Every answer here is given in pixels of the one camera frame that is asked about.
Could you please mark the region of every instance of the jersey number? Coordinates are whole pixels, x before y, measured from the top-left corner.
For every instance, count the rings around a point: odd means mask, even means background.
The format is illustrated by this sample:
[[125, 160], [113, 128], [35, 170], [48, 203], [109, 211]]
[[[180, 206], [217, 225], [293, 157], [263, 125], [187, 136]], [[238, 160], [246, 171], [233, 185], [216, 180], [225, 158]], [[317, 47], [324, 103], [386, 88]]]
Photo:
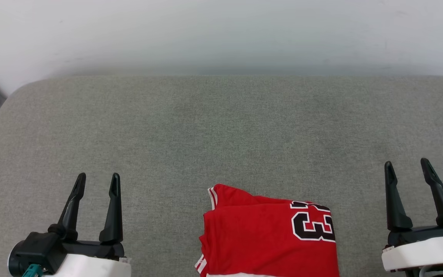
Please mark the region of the jersey number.
[[309, 206], [325, 213], [322, 215], [322, 221], [311, 221], [309, 212], [297, 212], [291, 219], [293, 234], [300, 240], [336, 242], [331, 211], [327, 207], [297, 201], [293, 201], [290, 204], [291, 209], [309, 209]]

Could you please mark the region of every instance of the gray table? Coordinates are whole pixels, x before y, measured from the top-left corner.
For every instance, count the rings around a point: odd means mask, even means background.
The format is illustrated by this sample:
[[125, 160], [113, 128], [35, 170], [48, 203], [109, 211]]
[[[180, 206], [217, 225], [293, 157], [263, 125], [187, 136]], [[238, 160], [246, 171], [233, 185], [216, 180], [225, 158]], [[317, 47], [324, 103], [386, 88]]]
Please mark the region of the gray table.
[[443, 180], [443, 77], [75, 77], [0, 110], [0, 276], [14, 244], [59, 218], [80, 172], [79, 239], [97, 240], [122, 179], [133, 276], [196, 276], [206, 189], [331, 208], [341, 275], [388, 276], [383, 165], [406, 212], [435, 223], [420, 158]]

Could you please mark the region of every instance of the red fabric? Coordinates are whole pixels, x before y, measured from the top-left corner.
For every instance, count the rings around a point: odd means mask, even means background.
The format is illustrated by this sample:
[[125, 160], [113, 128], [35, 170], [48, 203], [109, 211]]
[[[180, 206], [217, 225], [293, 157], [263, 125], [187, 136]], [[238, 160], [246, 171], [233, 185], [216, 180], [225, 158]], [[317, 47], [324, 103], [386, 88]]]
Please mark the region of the red fabric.
[[[336, 243], [301, 240], [294, 233], [293, 217], [306, 212], [311, 222], [324, 222], [330, 212], [308, 207], [291, 208], [291, 200], [251, 194], [223, 184], [209, 190], [215, 209], [204, 214], [202, 253], [206, 265], [201, 276], [248, 273], [276, 277], [337, 277]], [[302, 222], [307, 229], [313, 223]], [[325, 232], [330, 226], [322, 224]]]

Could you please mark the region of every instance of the teal connector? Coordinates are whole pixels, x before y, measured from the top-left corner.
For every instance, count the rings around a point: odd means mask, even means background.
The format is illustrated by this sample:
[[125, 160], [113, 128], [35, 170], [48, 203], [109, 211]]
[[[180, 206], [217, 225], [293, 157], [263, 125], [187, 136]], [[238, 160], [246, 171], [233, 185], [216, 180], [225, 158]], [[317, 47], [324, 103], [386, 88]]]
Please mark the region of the teal connector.
[[31, 264], [22, 277], [42, 277], [42, 275], [44, 275], [42, 268], [39, 265]]

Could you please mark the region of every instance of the folded red jersey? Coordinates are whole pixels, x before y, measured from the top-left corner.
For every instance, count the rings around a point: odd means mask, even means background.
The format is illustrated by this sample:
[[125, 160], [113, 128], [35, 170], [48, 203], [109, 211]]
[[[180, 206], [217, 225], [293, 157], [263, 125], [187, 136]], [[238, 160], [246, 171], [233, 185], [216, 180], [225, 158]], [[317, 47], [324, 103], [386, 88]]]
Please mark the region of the folded red jersey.
[[337, 277], [331, 212], [311, 202], [273, 199], [218, 184], [208, 190], [202, 277]]

